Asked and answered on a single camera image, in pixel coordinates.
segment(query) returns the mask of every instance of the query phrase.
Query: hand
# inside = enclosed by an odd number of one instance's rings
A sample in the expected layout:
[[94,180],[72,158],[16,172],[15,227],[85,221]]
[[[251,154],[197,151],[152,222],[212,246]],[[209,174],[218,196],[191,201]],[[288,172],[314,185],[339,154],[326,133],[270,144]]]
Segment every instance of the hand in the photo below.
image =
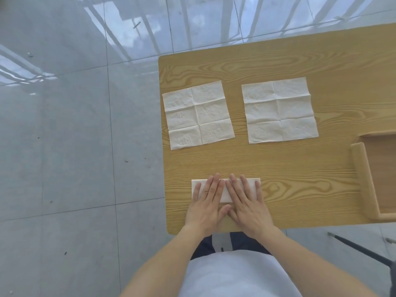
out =
[[198,199],[201,183],[197,183],[192,195],[192,201],[187,210],[185,227],[193,229],[201,234],[202,238],[210,236],[217,227],[217,224],[225,217],[231,209],[231,205],[224,205],[219,210],[219,202],[224,188],[224,179],[220,180],[220,175],[209,176],[201,198]]
[[244,175],[240,176],[243,188],[238,184],[234,174],[226,181],[228,192],[234,202],[235,209],[231,209],[228,215],[249,237],[262,239],[270,235],[277,228],[274,226],[268,207],[263,200],[260,182],[255,181],[257,200],[251,191]]

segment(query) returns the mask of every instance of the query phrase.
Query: tabletop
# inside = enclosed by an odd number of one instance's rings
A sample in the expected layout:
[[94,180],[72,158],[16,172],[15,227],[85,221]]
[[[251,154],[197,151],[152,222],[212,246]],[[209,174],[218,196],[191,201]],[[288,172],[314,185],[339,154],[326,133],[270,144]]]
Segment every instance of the tabletop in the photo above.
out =
[[[161,56],[160,94],[221,80],[235,138],[170,149],[161,98],[166,223],[184,225],[191,180],[261,178],[281,229],[374,223],[362,213],[350,145],[396,128],[396,24]],[[242,84],[306,77],[319,137],[249,144]],[[220,232],[238,231],[227,216]]]

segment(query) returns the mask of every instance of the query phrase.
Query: unfolded napkin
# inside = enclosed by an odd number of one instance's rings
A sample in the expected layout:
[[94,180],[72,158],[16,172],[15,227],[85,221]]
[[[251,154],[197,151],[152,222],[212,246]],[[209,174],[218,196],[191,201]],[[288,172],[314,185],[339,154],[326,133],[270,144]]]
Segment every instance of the unfolded napkin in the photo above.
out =
[[[198,199],[201,198],[201,193],[204,190],[204,186],[205,186],[206,180],[207,179],[193,179],[193,180],[191,180],[191,198],[192,198],[192,195],[194,193],[194,188],[195,188],[196,184],[199,183],[199,182],[201,183],[201,187],[199,189]],[[254,196],[255,199],[257,199],[256,185],[254,183],[256,180],[258,180],[260,182],[260,178],[247,178],[247,182],[249,184],[249,187],[250,187],[251,191],[253,192],[253,196]],[[241,187],[243,187],[242,186],[242,180],[240,178],[238,178],[237,181],[238,181],[239,185]],[[220,202],[222,202],[222,203],[232,202],[230,193],[228,192],[228,189],[227,189],[226,186],[224,186],[223,193],[222,193],[221,198],[220,198]]]
[[249,143],[318,137],[306,78],[242,85]]
[[162,94],[171,150],[235,137],[221,81]]

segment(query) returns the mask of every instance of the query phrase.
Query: right hand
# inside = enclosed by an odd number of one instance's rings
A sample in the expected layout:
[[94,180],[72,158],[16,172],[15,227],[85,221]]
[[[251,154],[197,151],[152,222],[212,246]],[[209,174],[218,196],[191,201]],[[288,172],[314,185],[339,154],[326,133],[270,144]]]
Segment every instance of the right hand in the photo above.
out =
[[234,208],[228,215],[249,237],[259,241],[264,236],[271,235],[278,228],[274,226],[268,207],[263,200],[260,182],[255,181],[257,200],[251,191],[244,175],[240,176],[243,188],[238,184],[234,174],[226,180],[228,192],[234,202]]

